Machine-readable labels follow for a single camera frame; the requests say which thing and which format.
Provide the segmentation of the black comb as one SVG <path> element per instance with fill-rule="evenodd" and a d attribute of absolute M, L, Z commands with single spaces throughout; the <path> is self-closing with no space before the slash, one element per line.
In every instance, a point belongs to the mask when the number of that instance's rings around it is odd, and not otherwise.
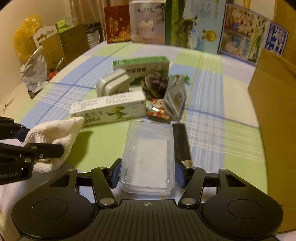
<path fill-rule="evenodd" d="M 186 167 L 192 166 L 190 148 L 188 144 L 186 127 L 182 123 L 172 125 L 174 134 L 175 159 Z"/>

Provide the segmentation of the white cloth sock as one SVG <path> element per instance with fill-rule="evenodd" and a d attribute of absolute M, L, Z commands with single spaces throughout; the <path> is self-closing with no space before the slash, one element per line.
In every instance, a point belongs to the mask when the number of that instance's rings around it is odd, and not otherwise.
<path fill-rule="evenodd" d="M 68 120 L 53 120 L 34 126 L 27 134 L 24 144 L 61 144 L 64 154 L 58 158 L 46 158 L 36 161 L 33 171 L 36 173 L 49 173 L 60 168 L 71 153 L 71 149 L 84 124 L 81 116 Z"/>

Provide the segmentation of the clear plastic box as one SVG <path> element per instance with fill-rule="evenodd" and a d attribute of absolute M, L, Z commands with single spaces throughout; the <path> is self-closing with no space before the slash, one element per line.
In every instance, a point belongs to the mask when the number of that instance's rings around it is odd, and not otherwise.
<path fill-rule="evenodd" d="M 124 192 L 165 196 L 175 185 L 173 128 L 167 123 L 129 124 L 119 175 Z"/>

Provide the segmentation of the white green dinosaur medicine box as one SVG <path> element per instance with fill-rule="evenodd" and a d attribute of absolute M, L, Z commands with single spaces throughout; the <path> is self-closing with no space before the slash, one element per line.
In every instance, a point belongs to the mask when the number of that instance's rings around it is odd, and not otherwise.
<path fill-rule="evenodd" d="M 131 91 L 71 104 L 70 116 L 84 117 L 83 127 L 103 125 L 145 116 L 146 97 L 143 91 Z"/>

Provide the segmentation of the red snack wrapper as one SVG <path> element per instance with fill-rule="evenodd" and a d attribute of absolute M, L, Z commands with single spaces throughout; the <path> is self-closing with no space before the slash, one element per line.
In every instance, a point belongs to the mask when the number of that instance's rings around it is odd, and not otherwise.
<path fill-rule="evenodd" d="M 165 111 L 162 99 L 152 98 L 145 113 L 148 116 L 162 118 L 167 121 L 169 121 L 171 119 L 170 116 Z"/>

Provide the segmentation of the silver white tin case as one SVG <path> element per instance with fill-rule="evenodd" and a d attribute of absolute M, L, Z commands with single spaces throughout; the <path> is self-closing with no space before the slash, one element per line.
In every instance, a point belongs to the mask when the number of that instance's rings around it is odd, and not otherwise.
<path fill-rule="evenodd" d="M 119 68 L 101 78 L 96 85 L 96 96 L 103 97 L 129 92 L 131 78 L 127 71 Z"/>

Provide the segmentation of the checkered bed sheet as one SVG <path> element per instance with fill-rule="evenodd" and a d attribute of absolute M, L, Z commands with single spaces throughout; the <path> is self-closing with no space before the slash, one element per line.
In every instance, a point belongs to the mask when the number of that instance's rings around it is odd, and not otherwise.
<path fill-rule="evenodd" d="M 182 190 L 169 161 L 172 124 L 186 128 L 192 165 L 225 168 L 267 192 L 258 121 L 248 85 L 255 67 L 237 59 L 164 45 L 101 43 L 63 68 L 34 97 L 20 84 L 1 103 L 1 116 L 60 143 L 59 159 L 36 161 L 32 176 L 1 185 L 1 238 L 18 240 L 11 211 L 18 200 L 66 173 L 110 167 L 125 152 L 152 161 L 144 194 L 114 190 L 117 199 L 175 199 Z"/>

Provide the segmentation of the crumpled white plastic bag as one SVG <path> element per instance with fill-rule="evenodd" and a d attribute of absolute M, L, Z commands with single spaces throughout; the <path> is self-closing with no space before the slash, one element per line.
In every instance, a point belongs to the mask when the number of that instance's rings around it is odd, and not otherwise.
<path fill-rule="evenodd" d="M 27 63 L 21 66 L 21 80 L 32 93 L 40 91 L 47 83 L 48 68 L 43 51 L 44 47 L 40 46 L 29 57 Z"/>

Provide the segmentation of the yellow plastic bag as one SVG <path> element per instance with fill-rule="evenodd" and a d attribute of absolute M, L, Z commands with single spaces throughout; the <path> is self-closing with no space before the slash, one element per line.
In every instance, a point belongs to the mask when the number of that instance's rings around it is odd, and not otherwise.
<path fill-rule="evenodd" d="M 27 62 L 29 57 L 36 51 L 33 35 L 42 28 L 41 18 L 32 14 L 24 20 L 14 34 L 13 43 L 17 58 L 21 62 Z"/>

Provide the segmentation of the brown paper bag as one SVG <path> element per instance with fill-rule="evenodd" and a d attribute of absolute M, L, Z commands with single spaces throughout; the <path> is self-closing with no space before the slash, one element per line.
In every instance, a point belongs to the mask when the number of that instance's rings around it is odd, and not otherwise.
<path fill-rule="evenodd" d="M 59 33 L 55 26 L 45 26 L 32 36 L 36 47 L 42 46 L 48 70 L 67 66 L 89 50 L 85 28 L 74 26 Z"/>

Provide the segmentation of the brown cardboard box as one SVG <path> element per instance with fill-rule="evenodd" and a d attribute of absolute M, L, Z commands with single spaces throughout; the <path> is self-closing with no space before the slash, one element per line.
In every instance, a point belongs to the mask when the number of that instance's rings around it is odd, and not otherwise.
<path fill-rule="evenodd" d="M 263 50 L 248 86 L 267 163 L 268 193 L 283 208 L 280 232 L 295 230 L 295 65 Z"/>

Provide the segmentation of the pink brown curtain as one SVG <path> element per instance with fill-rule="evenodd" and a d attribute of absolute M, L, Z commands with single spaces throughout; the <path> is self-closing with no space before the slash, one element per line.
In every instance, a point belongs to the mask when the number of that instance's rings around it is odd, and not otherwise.
<path fill-rule="evenodd" d="M 72 0 L 69 1 L 72 18 L 78 24 L 104 22 L 104 9 L 107 6 L 127 5 L 125 0 Z"/>

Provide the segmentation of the blue cartoon milk carton box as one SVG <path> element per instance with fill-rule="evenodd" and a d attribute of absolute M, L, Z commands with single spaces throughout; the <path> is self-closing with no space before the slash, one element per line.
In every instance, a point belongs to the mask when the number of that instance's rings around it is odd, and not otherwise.
<path fill-rule="evenodd" d="M 263 49 L 282 56 L 288 30 L 270 19 L 227 3 L 219 52 L 256 66 Z"/>

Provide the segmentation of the green blue milk carton box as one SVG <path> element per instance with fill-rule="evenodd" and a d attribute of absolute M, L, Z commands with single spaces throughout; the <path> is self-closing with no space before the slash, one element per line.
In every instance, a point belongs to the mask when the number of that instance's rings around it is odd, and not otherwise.
<path fill-rule="evenodd" d="M 166 1 L 165 44 L 217 54 L 226 0 Z"/>

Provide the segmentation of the white appliance box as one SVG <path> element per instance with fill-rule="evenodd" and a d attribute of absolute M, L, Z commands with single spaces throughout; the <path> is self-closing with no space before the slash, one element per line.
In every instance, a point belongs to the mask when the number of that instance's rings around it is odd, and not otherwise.
<path fill-rule="evenodd" d="M 165 1 L 130 1 L 132 42 L 165 44 Z"/>

